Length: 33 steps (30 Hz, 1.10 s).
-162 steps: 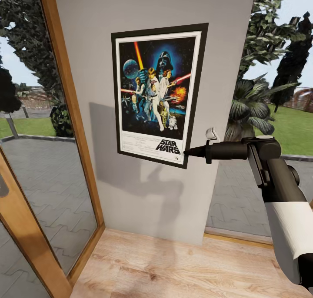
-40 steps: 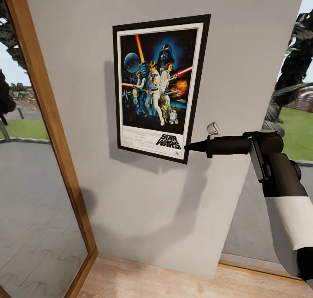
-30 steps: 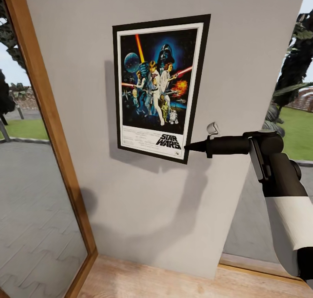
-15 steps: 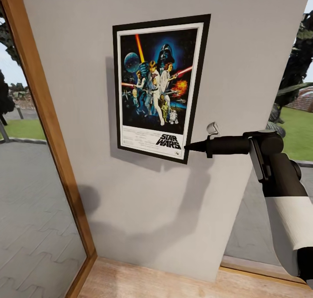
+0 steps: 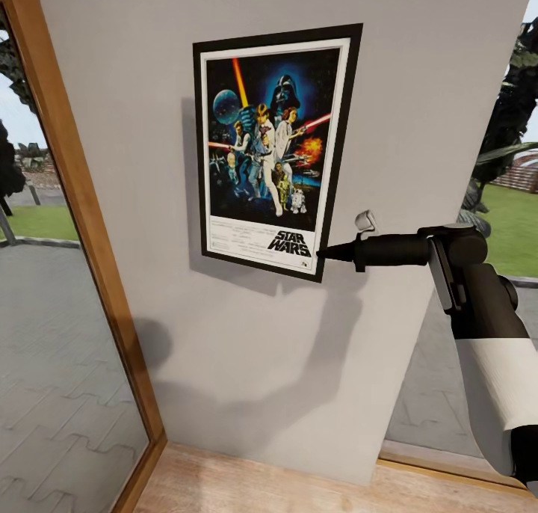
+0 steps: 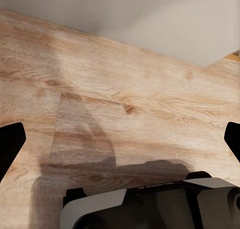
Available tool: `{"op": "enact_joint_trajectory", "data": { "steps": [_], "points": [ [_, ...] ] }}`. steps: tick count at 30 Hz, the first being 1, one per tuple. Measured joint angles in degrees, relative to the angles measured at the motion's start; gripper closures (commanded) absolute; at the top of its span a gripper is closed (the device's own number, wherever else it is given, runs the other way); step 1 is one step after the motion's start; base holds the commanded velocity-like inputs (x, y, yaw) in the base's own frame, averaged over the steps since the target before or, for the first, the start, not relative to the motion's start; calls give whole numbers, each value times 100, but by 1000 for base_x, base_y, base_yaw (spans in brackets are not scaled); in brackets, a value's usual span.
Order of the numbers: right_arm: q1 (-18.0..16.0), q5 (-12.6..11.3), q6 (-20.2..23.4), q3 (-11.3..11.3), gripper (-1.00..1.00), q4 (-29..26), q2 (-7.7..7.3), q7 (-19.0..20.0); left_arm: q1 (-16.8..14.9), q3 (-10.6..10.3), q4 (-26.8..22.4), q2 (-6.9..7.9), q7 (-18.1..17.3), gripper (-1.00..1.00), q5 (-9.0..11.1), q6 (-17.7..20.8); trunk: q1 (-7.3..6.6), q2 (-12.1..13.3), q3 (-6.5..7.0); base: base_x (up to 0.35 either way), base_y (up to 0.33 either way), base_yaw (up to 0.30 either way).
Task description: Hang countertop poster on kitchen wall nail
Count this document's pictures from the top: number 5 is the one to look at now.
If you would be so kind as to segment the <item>poster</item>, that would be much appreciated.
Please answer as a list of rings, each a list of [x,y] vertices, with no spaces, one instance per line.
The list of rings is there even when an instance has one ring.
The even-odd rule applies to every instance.
[[[362,32],[192,43],[202,256],[321,283]]]

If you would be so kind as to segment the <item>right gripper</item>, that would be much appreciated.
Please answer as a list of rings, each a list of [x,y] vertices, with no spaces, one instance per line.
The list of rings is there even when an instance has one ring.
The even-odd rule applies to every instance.
[[[316,251],[318,257],[354,262],[356,272],[365,272],[366,266],[401,266],[401,235],[385,234],[371,236],[361,240],[360,233],[356,240],[347,244],[328,247],[327,250]]]

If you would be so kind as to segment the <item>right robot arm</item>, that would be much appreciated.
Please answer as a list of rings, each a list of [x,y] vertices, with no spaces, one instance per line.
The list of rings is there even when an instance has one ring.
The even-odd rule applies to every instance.
[[[361,233],[318,257],[366,266],[429,263],[441,307],[451,317],[472,434],[484,458],[538,499],[538,352],[516,314],[519,297],[486,260],[473,224],[380,234],[371,210],[357,215]]]

